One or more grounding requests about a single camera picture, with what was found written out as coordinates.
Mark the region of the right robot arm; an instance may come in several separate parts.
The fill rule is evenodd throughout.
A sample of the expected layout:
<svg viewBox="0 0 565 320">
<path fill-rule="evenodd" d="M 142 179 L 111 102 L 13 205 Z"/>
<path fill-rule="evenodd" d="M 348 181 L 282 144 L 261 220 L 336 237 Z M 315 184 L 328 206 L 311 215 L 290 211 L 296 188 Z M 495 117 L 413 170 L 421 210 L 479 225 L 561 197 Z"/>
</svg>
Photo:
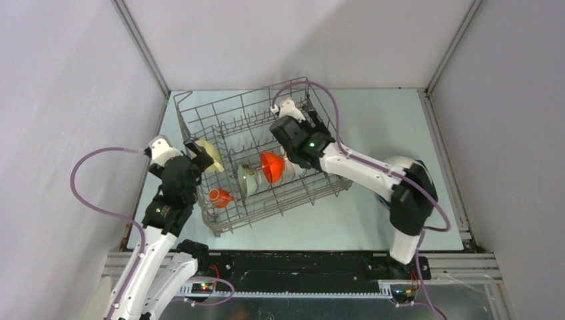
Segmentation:
<svg viewBox="0 0 565 320">
<path fill-rule="evenodd" d="M 319 120 L 279 117 L 269 128 L 288 160 L 303 169 L 339 175 L 374 191 L 388 205 L 394 227 L 388 272 L 404 279 L 414 270 L 412 260 L 424 224 L 437 204 L 436 188 L 423 162 L 407 157 L 377 161 L 332 137 Z"/>
</svg>

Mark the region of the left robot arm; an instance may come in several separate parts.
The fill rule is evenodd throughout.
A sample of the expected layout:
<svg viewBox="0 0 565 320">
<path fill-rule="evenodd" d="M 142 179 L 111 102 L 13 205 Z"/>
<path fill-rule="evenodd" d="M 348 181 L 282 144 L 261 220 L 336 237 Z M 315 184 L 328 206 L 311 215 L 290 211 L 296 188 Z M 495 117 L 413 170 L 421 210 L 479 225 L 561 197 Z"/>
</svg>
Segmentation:
<svg viewBox="0 0 565 320">
<path fill-rule="evenodd" d="M 153 160 L 150 172 L 161 184 L 145 210 L 142 238 L 111 292 L 104 319 L 158 319 L 189 277 L 204 277 L 210 271 L 206 255 L 179 249 L 169 270 L 158 273 L 193 213 L 202 174 L 214 164 L 195 141 L 187 139 L 184 145 L 187 150 L 182 152 L 159 135 L 145 150 Z"/>
</svg>

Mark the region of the blue dotted plate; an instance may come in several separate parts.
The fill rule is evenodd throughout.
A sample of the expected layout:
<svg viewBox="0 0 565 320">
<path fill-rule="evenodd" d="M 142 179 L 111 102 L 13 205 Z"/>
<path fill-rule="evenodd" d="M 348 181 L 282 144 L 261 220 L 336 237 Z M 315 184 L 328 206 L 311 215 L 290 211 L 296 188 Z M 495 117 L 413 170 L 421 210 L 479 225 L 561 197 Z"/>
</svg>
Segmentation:
<svg viewBox="0 0 565 320">
<path fill-rule="evenodd" d="M 376 194 L 376 199 L 386 210 L 390 210 L 390 203 L 385 198 Z"/>
</svg>

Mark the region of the white plate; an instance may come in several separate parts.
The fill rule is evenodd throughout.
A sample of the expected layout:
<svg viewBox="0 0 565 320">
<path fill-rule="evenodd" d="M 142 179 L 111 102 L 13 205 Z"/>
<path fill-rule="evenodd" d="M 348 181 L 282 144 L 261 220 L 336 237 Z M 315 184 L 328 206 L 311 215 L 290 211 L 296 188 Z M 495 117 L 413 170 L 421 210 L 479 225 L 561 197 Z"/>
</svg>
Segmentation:
<svg viewBox="0 0 565 320">
<path fill-rule="evenodd" d="M 410 169 L 416 161 L 410 157 L 394 156 L 384 160 L 385 163 L 392 167 L 401 167 L 403 169 Z"/>
</svg>

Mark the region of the grey wire dish rack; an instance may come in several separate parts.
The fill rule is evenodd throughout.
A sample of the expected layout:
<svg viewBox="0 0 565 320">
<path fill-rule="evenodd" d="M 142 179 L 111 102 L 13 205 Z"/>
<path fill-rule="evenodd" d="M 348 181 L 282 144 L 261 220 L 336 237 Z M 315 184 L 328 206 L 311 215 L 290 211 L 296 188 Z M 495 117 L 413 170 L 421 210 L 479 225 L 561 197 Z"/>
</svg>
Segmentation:
<svg viewBox="0 0 565 320">
<path fill-rule="evenodd" d="M 286 98 L 296 103 L 311 125 L 324 125 L 334 133 L 332 106 L 320 99 L 320 91 L 306 77 L 250 91 L 173 95 L 183 139 L 210 143 L 219 154 L 217 165 L 203 174 L 199 187 L 203 223 L 214 236 L 350 189 L 352 183 L 344 177 L 290 163 L 279 180 L 265 179 L 262 154 L 284 155 L 269 129 L 276 119 L 271 102 Z"/>
</svg>

